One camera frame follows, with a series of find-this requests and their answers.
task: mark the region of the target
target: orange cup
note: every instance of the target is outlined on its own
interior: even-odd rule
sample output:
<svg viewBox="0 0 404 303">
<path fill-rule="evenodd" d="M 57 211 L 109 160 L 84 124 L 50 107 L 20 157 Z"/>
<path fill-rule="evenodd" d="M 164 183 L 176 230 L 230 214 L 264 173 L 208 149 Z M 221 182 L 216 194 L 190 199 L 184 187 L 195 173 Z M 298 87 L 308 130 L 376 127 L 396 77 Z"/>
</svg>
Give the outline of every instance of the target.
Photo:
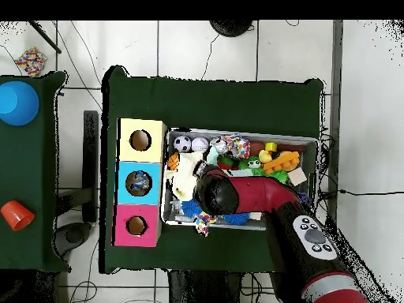
<svg viewBox="0 0 404 303">
<path fill-rule="evenodd" d="M 26 207 L 15 200 L 7 202 L 0 211 L 14 231 L 25 228 L 35 217 Z"/>
</svg>

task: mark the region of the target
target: blue fuzzy toy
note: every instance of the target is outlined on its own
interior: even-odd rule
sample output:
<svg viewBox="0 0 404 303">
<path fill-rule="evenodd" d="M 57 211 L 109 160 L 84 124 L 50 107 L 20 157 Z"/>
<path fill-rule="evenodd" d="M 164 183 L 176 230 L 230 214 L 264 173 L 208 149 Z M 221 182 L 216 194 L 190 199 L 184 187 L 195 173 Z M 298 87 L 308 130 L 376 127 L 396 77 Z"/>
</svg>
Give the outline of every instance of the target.
<svg viewBox="0 0 404 303">
<path fill-rule="evenodd" d="M 190 218 L 193 218 L 202 212 L 202 209 L 200 209 L 199 204 L 194 199 L 192 199 L 190 201 L 182 201 L 181 206 L 182 206 L 184 215 L 188 216 Z"/>
<path fill-rule="evenodd" d="M 233 226 L 244 226 L 249 220 L 249 213 L 223 215 L 223 219 Z"/>
</svg>

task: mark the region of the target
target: green table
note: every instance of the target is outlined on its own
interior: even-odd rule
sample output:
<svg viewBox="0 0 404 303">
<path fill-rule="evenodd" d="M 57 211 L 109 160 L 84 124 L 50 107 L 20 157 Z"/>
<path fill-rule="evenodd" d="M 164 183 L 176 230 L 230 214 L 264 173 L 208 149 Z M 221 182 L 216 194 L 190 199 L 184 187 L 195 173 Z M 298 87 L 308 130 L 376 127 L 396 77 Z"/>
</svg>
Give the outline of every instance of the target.
<svg viewBox="0 0 404 303">
<path fill-rule="evenodd" d="M 320 80 L 304 84 L 128 77 L 112 66 L 103 78 L 100 271 L 116 267 L 239 272 L 278 271 L 263 231 L 163 225 L 155 248 L 111 246 L 117 118 L 161 120 L 168 127 L 319 137 Z"/>
<path fill-rule="evenodd" d="M 65 82 L 63 72 L 41 78 L 0 77 L 30 84 L 39 96 L 39 113 L 27 125 L 0 121 L 0 206 L 17 200 L 35 219 L 13 232 L 0 215 L 0 268 L 67 271 L 52 248 L 56 212 L 56 139 L 54 101 Z"/>
</svg>

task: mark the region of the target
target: blue box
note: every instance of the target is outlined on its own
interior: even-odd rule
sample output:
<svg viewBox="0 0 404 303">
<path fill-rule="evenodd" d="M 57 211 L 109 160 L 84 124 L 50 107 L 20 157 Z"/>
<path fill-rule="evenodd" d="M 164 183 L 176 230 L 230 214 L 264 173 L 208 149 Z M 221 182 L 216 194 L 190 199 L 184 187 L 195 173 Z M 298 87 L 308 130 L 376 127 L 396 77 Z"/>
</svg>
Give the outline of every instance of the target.
<svg viewBox="0 0 404 303">
<path fill-rule="evenodd" d="M 119 162 L 118 171 L 118 204 L 154 204 L 159 205 L 161 190 L 160 163 Z M 151 189 L 144 196 L 133 196 L 125 187 L 126 178 L 133 171 L 142 170 L 151 178 Z"/>
</svg>

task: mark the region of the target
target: blue bowl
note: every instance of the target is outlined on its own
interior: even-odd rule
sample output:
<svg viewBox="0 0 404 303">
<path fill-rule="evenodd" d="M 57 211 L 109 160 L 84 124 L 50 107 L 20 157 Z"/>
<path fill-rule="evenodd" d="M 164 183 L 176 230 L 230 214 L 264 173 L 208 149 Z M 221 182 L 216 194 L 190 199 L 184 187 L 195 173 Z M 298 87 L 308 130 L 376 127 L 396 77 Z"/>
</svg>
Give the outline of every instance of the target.
<svg viewBox="0 0 404 303">
<path fill-rule="evenodd" d="M 39 97 L 29 84 L 9 81 L 0 85 L 0 119 L 9 125 L 26 125 L 38 114 Z"/>
</svg>

